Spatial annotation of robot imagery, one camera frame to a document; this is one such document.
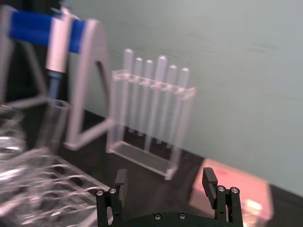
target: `pipette stand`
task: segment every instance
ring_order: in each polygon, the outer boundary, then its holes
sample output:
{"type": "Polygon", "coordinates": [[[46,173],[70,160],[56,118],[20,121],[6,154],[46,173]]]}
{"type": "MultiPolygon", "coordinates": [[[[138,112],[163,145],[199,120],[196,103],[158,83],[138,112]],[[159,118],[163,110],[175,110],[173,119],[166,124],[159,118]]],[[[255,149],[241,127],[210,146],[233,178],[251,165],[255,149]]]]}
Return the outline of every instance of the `pipette stand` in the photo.
{"type": "MultiPolygon", "coordinates": [[[[134,61],[132,50],[126,49],[125,51],[125,62],[132,64],[134,61]]],[[[107,135],[107,153],[114,153],[125,159],[128,159],[138,165],[141,165],[149,170],[152,170],[160,175],[163,175],[166,180],[170,180],[174,173],[178,169],[181,148],[183,144],[183,138],[186,133],[187,119],[190,113],[190,107],[192,99],[195,95],[195,88],[184,88],[168,83],[164,83],[164,75],[166,74],[166,57],[160,56],[158,59],[158,65],[155,70],[155,77],[151,79],[150,75],[152,68],[152,61],[146,61],[146,68],[144,73],[138,71],[137,64],[142,64],[141,58],[136,58],[134,61],[134,70],[132,66],[124,62],[124,70],[114,71],[112,75],[111,84],[111,101],[109,109],[109,119],[115,124],[112,128],[108,130],[107,135]],[[132,92],[137,93],[136,102],[134,104],[134,96],[132,92]],[[169,103],[161,102],[165,98],[161,96],[166,96],[169,94],[172,96],[172,101],[169,103]],[[166,114],[169,116],[166,118],[165,122],[161,122],[161,116],[163,116],[163,106],[168,105],[169,111],[166,114]],[[132,108],[136,109],[136,116],[133,116],[132,108]],[[143,125],[141,125],[139,120],[140,113],[143,111],[143,125]],[[140,134],[145,134],[145,146],[137,147],[134,146],[124,139],[125,127],[130,128],[131,136],[138,136],[139,140],[143,138],[140,134]],[[173,136],[169,142],[172,145],[170,150],[169,160],[163,157],[157,156],[152,153],[151,140],[149,137],[157,138],[159,135],[159,129],[164,127],[167,131],[166,134],[173,132],[173,136]]],[[[171,65],[168,70],[168,75],[170,74],[170,69],[176,70],[175,65],[171,65]]],[[[180,75],[188,75],[189,69],[183,68],[180,70],[180,75]]]]}
{"type": "MultiPolygon", "coordinates": [[[[0,11],[0,103],[5,102],[5,90],[9,63],[15,46],[15,41],[24,46],[28,62],[34,75],[39,95],[32,98],[6,103],[19,109],[47,102],[47,86],[45,77],[39,67],[39,62],[32,45],[48,46],[50,39],[52,16],[34,12],[17,11],[10,6],[2,6],[0,11]]],[[[110,126],[105,120],[84,132],[81,132],[84,117],[84,102],[87,93],[89,72],[97,67],[100,72],[100,89],[105,92],[108,101],[110,70],[105,32],[101,22],[95,19],[85,21],[74,20],[71,30],[69,52],[79,55],[75,84],[72,89],[71,105],[65,146],[78,150],[100,135],[110,126]]]]}

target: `wall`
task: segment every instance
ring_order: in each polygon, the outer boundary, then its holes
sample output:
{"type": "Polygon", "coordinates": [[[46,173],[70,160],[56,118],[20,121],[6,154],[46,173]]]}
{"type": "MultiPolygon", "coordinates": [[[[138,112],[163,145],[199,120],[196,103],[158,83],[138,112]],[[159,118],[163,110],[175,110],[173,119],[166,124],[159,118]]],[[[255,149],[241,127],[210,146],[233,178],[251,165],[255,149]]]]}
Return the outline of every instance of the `wall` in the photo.
{"type": "MultiPolygon", "coordinates": [[[[189,67],[197,96],[185,149],[303,195],[303,2],[72,0],[123,49],[189,67]]],[[[87,109],[104,114],[93,75],[87,109]]]]}

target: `test tube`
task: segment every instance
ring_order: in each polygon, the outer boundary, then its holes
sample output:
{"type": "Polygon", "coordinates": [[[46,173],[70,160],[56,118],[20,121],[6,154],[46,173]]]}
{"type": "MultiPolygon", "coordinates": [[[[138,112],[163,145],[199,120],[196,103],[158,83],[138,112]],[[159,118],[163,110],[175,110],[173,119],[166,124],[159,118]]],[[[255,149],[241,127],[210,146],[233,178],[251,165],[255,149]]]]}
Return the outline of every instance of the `test tube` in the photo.
{"type": "MultiPolygon", "coordinates": [[[[157,62],[157,68],[156,68],[156,73],[155,73],[156,82],[163,81],[164,75],[165,75],[166,64],[167,64],[167,58],[165,56],[161,55],[158,58],[158,62],[157,62]]],[[[152,133],[153,133],[154,126],[155,126],[155,117],[156,117],[156,110],[157,110],[157,106],[158,106],[158,102],[159,102],[159,94],[160,94],[159,90],[155,89],[153,91],[151,115],[150,115],[149,125],[148,125],[148,129],[147,129],[148,132],[146,134],[145,145],[144,145],[144,150],[146,152],[149,152],[150,148],[151,148],[152,133]]]]}
{"type": "MultiPolygon", "coordinates": [[[[132,73],[134,52],[131,49],[125,49],[123,55],[123,71],[126,74],[132,73]]],[[[127,104],[128,104],[128,84],[127,80],[122,82],[122,98],[121,98],[121,110],[120,110],[120,126],[118,131],[118,141],[123,140],[125,131],[125,122],[127,116],[127,104]]]]}
{"type": "MultiPolygon", "coordinates": [[[[141,76],[142,71],[142,58],[136,58],[134,62],[134,75],[141,76]]],[[[129,131],[133,132],[136,127],[136,113],[137,113],[137,103],[138,103],[138,83],[134,82],[133,95],[131,100],[131,115],[130,115],[130,127],[129,131]]]]}
{"type": "MultiPolygon", "coordinates": [[[[170,65],[168,73],[167,73],[167,77],[166,77],[166,83],[169,85],[175,85],[176,76],[177,76],[177,66],[170,65]]],[[[165,97],[164,97],[164,103],[163,103],[163,112],[162,112],[161,118],[160,118],[158,138],[163,138],[164,129],[165,129],[165,125],[166,125],[165,122],[167,119],[170,100],[171,100],[171,91],[166,91],[165,97]]]]}
{"type": "MultiPolygon", "coordinates": [[[[145,71],[144,71],[144,78],[151,79],[152,78],[152,67],[153,67],[153,61],[147,60],[145,62],[145,71]]],[[[141,113],[139,118],[139,131],[138,135],[142,136],[144,132],[144,126],[145,126],[145,118],[146,118],[146,110],[147,110],[147,102],[148,102],[148,92],[149,87],[148,85],[143,87],[143,95],[141,100],[141,113]]]]}
{"type": "MultiPolygon", "coordinates": [[[[189,72],[188,68],[182,68],[181,73],[180,73],[180,77],[179,77],[179,80],[178,80],[178,86],[180,88],[186,88],[187,87],[189,73],[190,72],[189,72]]],[[[180,115],[181,108],[182,108],[182,100],[181,100],[181,96],[180,96],[180,97],[177,97],[175,112],[174,112],[173,117],[172,117],[167,148],[171,148],[171,145],[174,143],[174,138],[175,138],[176,129],[177,129],[177,123],[178,123],[178,118],[179,118],[179,115],[180,115]]]]}

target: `glass beaker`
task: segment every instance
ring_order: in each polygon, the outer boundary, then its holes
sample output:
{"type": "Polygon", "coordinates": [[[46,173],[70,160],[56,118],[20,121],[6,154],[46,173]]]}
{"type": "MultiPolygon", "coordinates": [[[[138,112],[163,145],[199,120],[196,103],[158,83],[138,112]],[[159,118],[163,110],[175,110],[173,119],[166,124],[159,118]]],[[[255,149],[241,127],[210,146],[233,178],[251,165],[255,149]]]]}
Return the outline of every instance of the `glass beaker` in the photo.
{"type": "Polygon", "coordinates": [[[26,149],[25,133],[20,125],[23,117],[20,110],[0,105],[0,166],[26,149]]]}

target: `black table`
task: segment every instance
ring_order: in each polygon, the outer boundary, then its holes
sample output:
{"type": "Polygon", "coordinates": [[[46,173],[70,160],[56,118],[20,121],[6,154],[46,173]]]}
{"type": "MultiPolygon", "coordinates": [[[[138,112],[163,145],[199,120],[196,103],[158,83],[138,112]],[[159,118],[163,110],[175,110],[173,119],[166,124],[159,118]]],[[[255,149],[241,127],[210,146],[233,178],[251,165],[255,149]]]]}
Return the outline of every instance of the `black table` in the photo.
{"type": "MultiPolygon", "coordinates": [[[[28,135],[29,148],[32,148],[35,143],[44,109],[43,106],[40,106],[26,110],[23,127],[28,135]]],[[[86,112],[84,129],[102,120],[102,117],[86,112]]],[[[131,135],[127,136],[127,140],[133,144],[142,142],[131,135]]],[[[106,136],[102,136],[79,151],[61,147],[59,155],[108,186],[113,185],[118,169],[126,168],[128,170],[128,190],[124,215],[127,219],[164,211],[198,213],[197,210],[189,207],[188,199],[192,184],[203,161],[202,157],[184,151],[179,170],[171,181],[165,181],[162,176],[150,170],[117,155],[105,153],[105,147],[106,136]]],[[[167,155],[160,148],[155,152],[167,155]]],[[[275,186],[271,186],[271,190],[275,214],[267,226],[303,226],[303,198],[275,186]]]]}

